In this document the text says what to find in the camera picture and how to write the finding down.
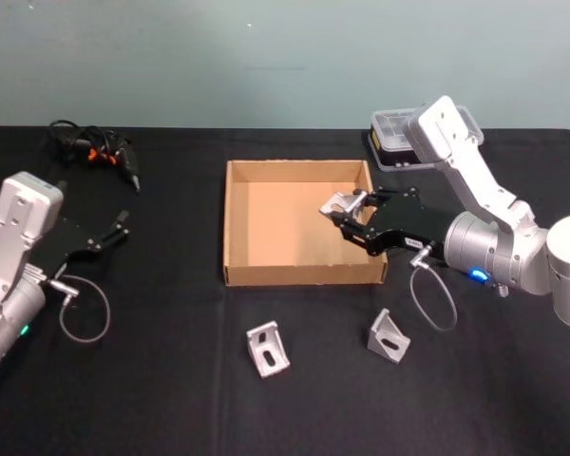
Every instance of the cable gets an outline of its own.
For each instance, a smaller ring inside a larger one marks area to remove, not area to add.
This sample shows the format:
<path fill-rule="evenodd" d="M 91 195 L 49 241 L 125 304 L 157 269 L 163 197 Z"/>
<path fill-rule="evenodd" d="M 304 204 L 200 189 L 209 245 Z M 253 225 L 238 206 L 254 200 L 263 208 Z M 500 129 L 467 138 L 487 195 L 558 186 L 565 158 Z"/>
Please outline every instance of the cable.
<path fill-rule="evenodd" d="M 95 337 L 83 339 L 81 337 L 75 336 L 66 328 L 66 323 L 64 322 L 64 315 L 66 314 L 66 308 L 69 305 L 69 302 L 64 304 L 61 308 L 61 311 L 59 312 L 59 325 L 61 326 L 61 329 L 63 330 L 63 332 L 66 334 L 67 337 L 69 337 L 73 341 L 79 342 L 81 344 L 92 344 L 93 342 L 97 342 L 98 340 L 100 340 L 102 337 L 105 336 L 105 334 L 107 333 L 107 330 L 110 327 L 110 321 L 111 321 L 112 316 L 111 316 L 111 311 L 110 311 L 110 303 L 107 300 L 107 296 L 105 295 L 104 291 L 99 287 L 99 285 L 97 285 L 95 282 L 93 282 L 91 280 L 88 280 L 87 278 L 80 277 L 78 275 L 70 275 L 70 274 L 61 275 L 61 278 L 69 278 L 70 280 L 78 280 L 78 281 L 83 282 L 87 285 L 90 285 L 102 297 L 102 300 L 104 301 L 104 305 L 105 305 L 105 325 L 104 325 L 104 328 L 102 329 L 102 331 L 98 335 L 96 335 Z"/>
<path fill-rule="evenodd" d="M 438 331 L 440 333 L 446 333 L 448 331 L 453 330 L 456 327 L 456 323 L 458 323 L 458 311 L 456 310 L 456 303 L 454 302 L 454 298 L 452 297 L 451 293 L 449 292 L 449 289 L 447 288 L 447 285 L 445 284 L 445 282 L 439 277 L 439 275 L 435 272 L 435 270 L 433 268 L 431 268 L 428 264 L 424 263 L 425 267 L 417 267 L 416 269 L 414 269 L 413 273 L 411 273 L 411 276 L 409 277 L 409 291 L 411 292 L 411 298 L 414 301 L 414 304 L 416 305 L 416 307 L 418 308 L 418 310 L 420 311 L 420 313 L 423 315 L 423 317 L 427 320 L 428 324 L 435 330 Z M 414 278 L 416 277 L 416 273 L 418 273 L 418 271 L 420 271 L 421 269 L 426 269 L 427 271 L 429 271 L 431 274 L 433 274 L 433 276 L 437 279 L 437 282 L 439 283 L 439 285 L 441 286 L 441 289 L 444 291 L 444 293 L 446 294 L 447 297 L 447 301 L 449 302 L 450 307 L 452 308 L 452 321 L 449 324 L 449 326 L 447 327 L 442 327 L 437 325 L 430 316 L 428 316 L 428 313 L 425 311 L 425 309 L 420 305 L 420 301 L 418 300 L 418 297 L 416 296 L 416 292 L 414 291 Z"/>

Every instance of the blue led light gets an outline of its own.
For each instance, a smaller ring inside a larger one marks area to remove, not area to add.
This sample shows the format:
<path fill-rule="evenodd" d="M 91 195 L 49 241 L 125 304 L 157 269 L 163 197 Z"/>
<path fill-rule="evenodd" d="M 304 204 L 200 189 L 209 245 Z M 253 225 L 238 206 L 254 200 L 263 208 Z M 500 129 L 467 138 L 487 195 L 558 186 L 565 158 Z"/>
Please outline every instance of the blue led light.
<path fill-rule="evenodd" d="M 480 283 L 486 283 L 490 279 L 489 274 L 480 268 L 471 268 L 468 272 L 468 276 Z"/>

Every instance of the metal bracket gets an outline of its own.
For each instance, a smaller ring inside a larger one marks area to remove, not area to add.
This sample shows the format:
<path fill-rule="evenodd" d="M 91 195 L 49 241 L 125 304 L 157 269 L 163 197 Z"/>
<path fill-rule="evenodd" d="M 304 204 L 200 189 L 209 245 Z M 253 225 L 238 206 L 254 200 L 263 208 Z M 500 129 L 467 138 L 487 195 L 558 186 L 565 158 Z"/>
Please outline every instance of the metal bracket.
<path fill-rule="evenodd" d="M 274 375 L 290 366 L 275 321 L 249 330 L 247 348 L 262 378 Z"/>
<path fill-rule="evenodd" d="M 363 210 L 365 199 L 368 197 L 368 192 L 365 190 L 355 190 L 352 195 L 344 195 L 343 193 L 335 193 L 332 197 L 321 206 L 319 212 L 325 217 L 329 218 L 333 212 L 333 207 L 341 207 L 345 214 L 352 217 L 357 217 Z"/>
<path fill-rule="evenodd" d="M 390 319 L 389 309 L 383 309 L 371 326 L 368 349 L 399 364 L 409 342 L 409 337 L 405 337 Z"/>

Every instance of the power drill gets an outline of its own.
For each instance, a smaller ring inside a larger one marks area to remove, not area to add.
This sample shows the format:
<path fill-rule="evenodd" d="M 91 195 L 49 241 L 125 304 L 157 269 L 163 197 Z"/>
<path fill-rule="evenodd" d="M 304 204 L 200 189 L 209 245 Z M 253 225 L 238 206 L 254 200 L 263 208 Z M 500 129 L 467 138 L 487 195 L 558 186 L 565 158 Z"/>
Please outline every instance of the power drill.
<path fill-rule="evenodd" d="M 127 182 L 140 193 L 140 170 L 131 141 L 114 130 L 99 126 L 80 127 L 71 121 L 55 121 L 48 128 L 62 164 L 84 162 L 88 165 L 117 166 Z"/>

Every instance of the storage box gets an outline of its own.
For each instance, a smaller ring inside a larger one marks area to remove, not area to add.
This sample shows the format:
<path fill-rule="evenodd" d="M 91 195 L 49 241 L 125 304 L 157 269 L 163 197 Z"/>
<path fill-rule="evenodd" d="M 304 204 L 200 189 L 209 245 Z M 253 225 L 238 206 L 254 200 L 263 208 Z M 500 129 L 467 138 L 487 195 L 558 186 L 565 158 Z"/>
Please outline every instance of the storage box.
<path fill-rule="evenodd" d="M 335 193 L 371 191 L 365 161 L 229 161 L 224 277 L 229 286 L 382 283 L 369 256 L 319 213 Z M 360 216 L 367 221 L 371 209 Z"/>

